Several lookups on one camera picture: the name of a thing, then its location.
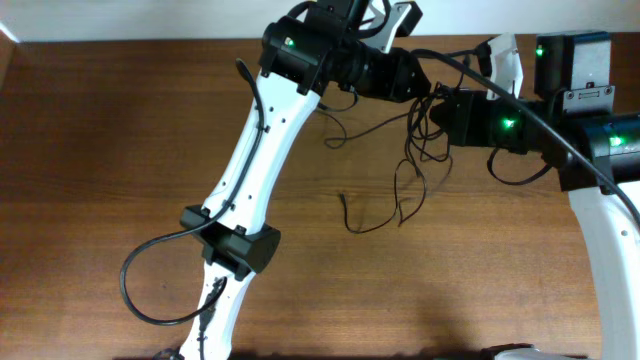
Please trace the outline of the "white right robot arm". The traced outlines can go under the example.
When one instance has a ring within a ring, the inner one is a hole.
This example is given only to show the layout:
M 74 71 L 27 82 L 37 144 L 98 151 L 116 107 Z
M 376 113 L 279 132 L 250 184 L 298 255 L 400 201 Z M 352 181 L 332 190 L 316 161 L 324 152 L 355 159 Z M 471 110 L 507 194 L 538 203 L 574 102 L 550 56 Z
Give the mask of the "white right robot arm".
M 474 50 L 480 73 L 501 90 L 456 90 L 431 111 L 458 147 L 540 154 L 530 184 L 556 170 L 580 225 L 599 306 L 602 356 L 639 356 L 639 116 L 613 112 L 611 36 L 605 31 L 541 34 L 534 92 L 519 96 L 516 39 L 491 38 Z

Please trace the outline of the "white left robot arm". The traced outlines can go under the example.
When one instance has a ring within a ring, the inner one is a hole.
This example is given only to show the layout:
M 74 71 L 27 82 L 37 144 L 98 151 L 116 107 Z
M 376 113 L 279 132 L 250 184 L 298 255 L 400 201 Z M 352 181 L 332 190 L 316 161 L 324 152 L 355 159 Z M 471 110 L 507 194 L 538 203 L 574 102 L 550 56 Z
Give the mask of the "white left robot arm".
M 385 4 L 369 28 L 366 1 L 307 1 L 267 26 L 260 73 L 236 66 L 253 93 L 252 108 L 221 179 L 182 225 L 203 244 L 204 283 L 181 359 L 226 359 L 243 298 L 272 259 L 279 230 L 267 225 L 274 185 L 306 120 L 330 83 L 396 103 L 425 96 L 431 84 L 408 51 L 393 47 L 422 17 L 412 1 Z

